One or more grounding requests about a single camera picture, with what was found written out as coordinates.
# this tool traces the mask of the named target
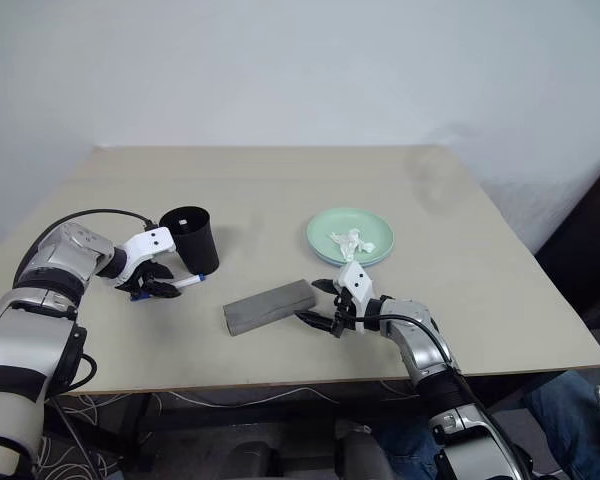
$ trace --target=crumpled paper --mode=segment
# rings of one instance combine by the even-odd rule
[[[371,253],[376,246],[371,242],[363,242],[360,238],[360,230],[352,228],[349,233],[337,234],[331,232],[329,235],[331,240],[340,245],[340,252],[344,257],[345,262],[353,262],[353,257],[356,250],[359,252]]]

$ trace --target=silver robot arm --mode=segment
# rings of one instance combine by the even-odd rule
[[[339,337],[345,328],[379,331],[400,349],[402,361],[429,416],[429,427],[444,449],[436,455],[441,480],[526,480],[527,459],[475,398],[431,318],[412,300],[375,298],[371,278],[357,262],[341,267],[335,280],[313,285],[336,295],[336,314],[296,312],[305,323]]]
[[[168,269],[150,261],[173,250],[166,228],[114,247],[64,223],[40,242],[15,288],[0,300],[0,478],[33,478],[44,402],[71,388],[85,358],[87,332],[76,317],[93,275],[132,296],[147,286],[151,294],[176,296],[171,285],[155,281],[170,278]]]

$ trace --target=beige table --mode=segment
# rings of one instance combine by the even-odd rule
[[[580,318],[460,162],[436,147],[95,151],[0,247],[0,296],[54,219],[94,207],[159,219],[182,205],[210,211],[219,270],[180,298],[136,303],[94,279],[79,322],[100,368],[82,391],[405,376],[397,347],[377,334],[335,339],[294,318],[235,338],[227,332],[224,304],[336,273],[305,236],[313,215],[336,206],[386,218],[396,244],[368,269],[376,293],[428,305],[466,374],[600,366]],[[142,229],[111,215],[81,222],[115,242]],[[165,263],[185,275],[177,256]],[[319,309],[332,311],[332,297],[320,298]]]

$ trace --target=light green plate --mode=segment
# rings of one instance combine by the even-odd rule
[[[385,259],[394,243],[393,230],[387,222],[375,213],[360,208],[332,208],[311,219],[307,227],[307,238],[318,257],[332,265],[344,265],[340,245],[329,235],[347,233],[352,228],[360,230],[365,242],[372,242],[376,248],[371,253],[356,252],[355,259],[363,267],[368,267]]]

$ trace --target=floor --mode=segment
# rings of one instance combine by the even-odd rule
[[[594,332],[594,335],[600,342],[600,331]],[[585,370],[581,373],[592,383],[600,383],[600,369]],[[403,388],[401,383],[389,383],[389,387],[398,390]],[[316,389],[326,395],[338,398],[360,395],[362,392],[385,396],[387,399],[398,397],[397,394],[386,390],[385,386],[380,385],[379,382],[367,382],[360,385],[321,385]],[[239,403],[264,398],[268,395],[276,395],[285,390],[288,390],[288,388],[226,390],[209,392],[204,395],[196,394],[195,398],[214,403]],[[295,395],[297,398],[303,399],[305,397],[311,398],[314,394],[304,391]],[[106,397],[97,398],[95,401],[101,402],[105,399]],[[160,394],[160,401],[165,407],[186,403],[168,393]],[[69,399],[67,402],[73,402],[70,406],[74,409],[85,408],[84,405],[78,403],[77,399]],[[121,399],[114,404],[101,407],[99,409],[100,424],[115,428],[116,422],[124,411],[124,402],[125,399]],[[153,401],[150,408],[156,411],[159,408],[158,401]],[[499,412],[496,414],[496,418],[512,439],[531,453],[535,462],[535,471],[549,473],[559,468],[548,450],[544,433],[526,410]],[[153,470],[148,473],[126,473],[124,478],[128,480],[154,480],[158,478],[213,480],[223,465],[223,459],[234,446],[248,441],[262,440],[272,448],[280,451],[283,459],[282,463],[288,477],[332,480],[336,478],[328,465],[333,455],[332,436],[331,425],[302,424],[256,424],[153,435],[146,441],[146,448],[157,452]],[[54,441],[47,464],[53,465],[56,463],[66,449],[66,445]],[[106,463],[115,463],[115,459],[103,460]],[[79,467],[73,467],[73,470],[68,467],[58,470],[61,465],[81,464],[83,462],[80,455],[73,449],[58,465],[43,470],[40,478],[45,480],[88,479],[89,477],[86,476],[86,473],[83,474]],[[118,473],[115,478],[121,479],[122,477]],[[558,474],[558,478],[568,480],[568,477],[564,474]]]

